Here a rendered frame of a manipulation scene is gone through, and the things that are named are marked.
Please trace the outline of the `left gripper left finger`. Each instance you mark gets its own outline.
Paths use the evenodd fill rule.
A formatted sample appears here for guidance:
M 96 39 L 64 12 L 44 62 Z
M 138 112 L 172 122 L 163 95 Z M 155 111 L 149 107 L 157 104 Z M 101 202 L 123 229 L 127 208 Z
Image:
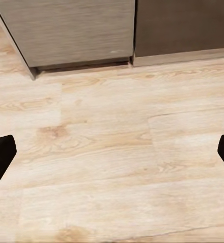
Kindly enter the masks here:
M 0 180 L 17 154 L 17 147 L 12 135 L 0 138 Z

